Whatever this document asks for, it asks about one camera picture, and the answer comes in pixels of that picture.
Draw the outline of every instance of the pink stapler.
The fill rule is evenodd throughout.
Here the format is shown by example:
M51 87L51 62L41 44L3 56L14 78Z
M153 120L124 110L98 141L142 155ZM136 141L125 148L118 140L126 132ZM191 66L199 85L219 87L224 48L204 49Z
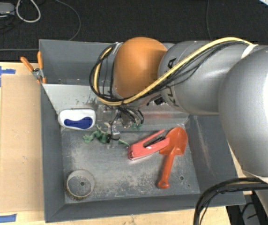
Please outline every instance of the pink stapler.
M143 158L166 147L170 142L169 137L165 138L164 136L161 136L161 137L156 138L157 136L162 134L164 131L165 129L131 145L128 148L129 159L135 160L135 159Z

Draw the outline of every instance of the black cable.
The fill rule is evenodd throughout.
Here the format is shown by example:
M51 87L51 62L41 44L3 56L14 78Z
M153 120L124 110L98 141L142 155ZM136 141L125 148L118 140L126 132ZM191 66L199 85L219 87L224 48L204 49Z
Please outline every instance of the black cable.
M79 32L80 32L80 30L81 30L81 18L80 18L80 16L79 16L79 14L77 13L77 11L72 7L72 6L70 6L70 5L68 5L68 4L66 4L66 3L64 3L64 2L61 2L61 1L59 1L59 0L54 0L54 1L56 1L56 2L58 2L58 3L61 3L62 5L65 5L65 6L67 6L67 7L69 7L71 10L73 10L74 11L74 13L77 15L77 17L78 17L78 20L79 20L79 27L78 27L78 30L77 30L77 32L69 39L69 41L71 41L71 40L73 40L78 34L79 34Z
M108 58L106 59L106 72L105 72L105 78L104 78L104 82L103 82L103 94L105 93L105 83L106 83L106 79L107 79L107 73L108 73Z
M205 210L204 210L204 212L203 212L203 215L202 215L202 217L201 217L201 219L200 219L200 224L202 223L202 221L203 221L203 219L204 219L205 213L207 212L207 209L208 209L208 207L209 207L209 205L210 205L212 199L213 199L216 195L217 195L217 194L214 194L214 195L213 195L213 196L206 202L206 208L205 208Z
M195 211L193 225L199 225L201 211L208 207L208 204L217 194L238 191L255 191L268 189L268 184L258 178L236 178L221 182L208 188L199 198Z
M212 41L212 36L210 33L210 29L209 29L208 14L209 14L209 0L207 2L207 9L206 9L206 26L207 26L207 32L209 35L209 39L210 39L210 41Z
M64 3L64 2L61 2L61 1L59 1L59 0L54 0L54 1L56 1L56 2L58 2L58 3L61 3L62 5L65 5L65 6L67 6L67 7L69 7L70 9L72 9L74 12L75 12L75 14L77 15L77 17L78 17L78 20L79 20L79 27L78 27L78 30L77 30L77 32L68 40L68 41L71 41L71 40L73 40L78 34L79 34L79 32L80 32L80 30L81 30L81 18L80 18L80 16L79 16L79 14L77 13L77 11L72 7L72 6L70 6L70 5L68 5L68 4L66 4L66 3ZM2 49L0 49L0 52L12 52L12 51L39 51L39 49L38 48L31 48L31 49L24 49L24 48L21 48L21 49L19 49L19 48L2 48Z
M208 32L208 35L209 35L209 39L210 39L210 41L212 41L211 33L210 33L210 30L209 30L208 13L209 13L209 0L207 2L207 9L206 9L206 26L207 26L207 32Z
M38 51L37 48L4 48L0 52L13 52L13 51Z

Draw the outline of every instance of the cardboard surface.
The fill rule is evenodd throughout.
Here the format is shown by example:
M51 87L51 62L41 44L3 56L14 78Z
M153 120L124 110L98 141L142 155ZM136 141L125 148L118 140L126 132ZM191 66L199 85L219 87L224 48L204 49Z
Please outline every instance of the cardboard surface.
M25 70L1 77L0 212L43 210L40 86Z
M44 225L39 85L22 63L0 65L16 69L15 75L1 77L0 215L17 212L14 224ZM60 224L192 224L193 215L194 210L179 210ZM230 224L226 208L209 208L203 224Z

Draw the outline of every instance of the orange scoop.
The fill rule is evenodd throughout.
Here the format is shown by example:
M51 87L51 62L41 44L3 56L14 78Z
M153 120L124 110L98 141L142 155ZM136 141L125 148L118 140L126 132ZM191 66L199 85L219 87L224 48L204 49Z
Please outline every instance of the orange scoop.
M170 143L165 148L159 151L159 154L167 155L167 158L164 164L162 177L157 184L159 188L163 189L170 187L168 179L170 177L172 163L175 155L178 156L184 155L188 142L187 133L181 127L173 128L171 131L168 132L165 138L169 138Z

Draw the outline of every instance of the black floor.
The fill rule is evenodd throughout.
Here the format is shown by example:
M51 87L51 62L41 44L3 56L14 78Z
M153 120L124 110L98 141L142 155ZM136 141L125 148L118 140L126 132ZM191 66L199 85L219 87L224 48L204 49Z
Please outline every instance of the black floor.
M18 17L0 20L0 49L38 49L41 38L68 40L77 32L79 22L71 8L54 0L35 1L41 4L40 21L25 23ZM121 42L145 36L178 43L238 37L268 45L268 6L259 0L60 1L72 6L81 19L74 41ZM22 3L20 12L26 19L37 15L29 0ZM36 51L2 51L0 61L18 61L21 56L37 61Z

